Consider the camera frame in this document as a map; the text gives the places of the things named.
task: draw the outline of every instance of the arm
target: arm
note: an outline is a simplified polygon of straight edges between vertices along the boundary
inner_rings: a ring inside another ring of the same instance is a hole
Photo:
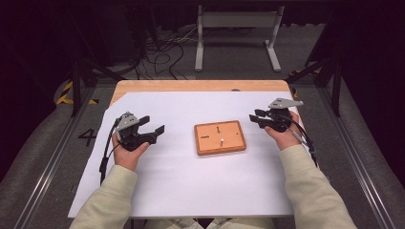
[[[292,119],[299,116],[291,112]],[[297,228],[355,228],[345,203],[315,166],[300,141],[292,134],[300,133],[295,125],[278,133],[265,127],[280,148],[286,174],[286,192],[294,209]]]
[[[113,134],[113,146],[118,145]],[[71,228],[122,228],[131,211],[137,174],[134,172],[140,156],[149,143],[145,142],[135,151],[128,152],[117,146],[114,150],[115,165],[108,176],[95,190],[78,212]]]

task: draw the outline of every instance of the sleeve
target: sleeve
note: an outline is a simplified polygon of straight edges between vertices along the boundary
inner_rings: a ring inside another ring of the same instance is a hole
[[[137,174],[114,165],[101,186],[79,210],[70,228],[120,228],[131,211]]]
[[[302,145],[280,153],[296,228],[356,228],[339,194]]]

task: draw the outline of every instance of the human hand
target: human hand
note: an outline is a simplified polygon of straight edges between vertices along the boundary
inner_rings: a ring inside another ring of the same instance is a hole
[[[292,120],[296,121],[297,123],[299,123],[300,120],[300,116],[294,112],[289,112],[292,116]],[[291,126],[289,127],[289,130],[286,130],[285,132],[276,132],[275,130],[273,130],[272,128],[266,126],[265,127],[265,131],[267,132],[267,134],[271,137],[274,138],[274,140],[276,140],[277,146],[280,148],[280,150],[284,150],[290,146],[293,145],[299,145],[301,144],[301,142],[297,139],[297,137],[295,137],[292,134],[292,131],[297,133],[299,136],[301,136],[301,132],[298,130],[297,126],[295,126],[294,123],[291,123]]]
[[[148,149],[149,142],[144,142],[135,151],[127,151],[121,145],[118,145],[117,133],[113,133],[112,136],[114,149],[114,161],[116,165],[120,165],[129,170],[135,171],[137,168],[138,160],[140,156]]]

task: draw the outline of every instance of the metal stand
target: metal stand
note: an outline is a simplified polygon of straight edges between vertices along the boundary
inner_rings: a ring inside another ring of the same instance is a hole
[[[88,60],[88,59],[81,59],[75,61],[72,67],[72,80],[73,80],[73,87],[74,87],[74,110],[72,111],[71,117],[74,117],[77,114],[77,111],[81,107],[81,93],[80,93],[80,85],[81,80],[84,82],[85,87],[95,88],[97,84],[97,79],[92,72],[92,69],[97,69],[100,72],[114,78],[116,81],[125,80],[122,76],[117,73],[113,73],[110,70],[97,65],[96,63]]]
[[[271,37],[265,41],[268,56],[270,58],[273,70],[281,71],[277,55],[274,51],[274,42],[283,17],[284,7],[277,11],[262,12],[203,12],[203,7],[199,6],[198,33],[199,41],[196,55],[196,72],[203,70],[203,28],[223,28],[223,27],[271,27]]]
[[[326,87],[330,79],[334,76],[333,86],[332,86],[332,95],[331,95],[331,106],[333,108],[334,114],[340,116],[339,113],[339,96],[340,96],[340,84],[341,84],[341,66],[339,61],[335,58],[327,58],[312,64],[311,66],[303,69],[299,73],[295,73],[285,81],[290,84],[294,81],[308,75],[309,73],[322,68],[319,74],[314,80],[316,87]]]

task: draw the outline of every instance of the right hand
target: right hand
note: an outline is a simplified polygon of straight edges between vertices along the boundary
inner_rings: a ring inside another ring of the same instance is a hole
[[[300,116],[294,112],[289,113],[292,116],[292,120],[299,123]],[[298,135],[301,135],[301,132],[298,130],[294,123],[291,123],[291,126],[289,128],[291,129],[291,131],[297,133]],[[292,134],[290,130],[286,130],[285,132],[280,133],[266,126],[265,131],[269,136],[273,137],[274,140],[276,140],[277,146],[280,148],[281,151],[290,146],[301,144],[301,142]]]

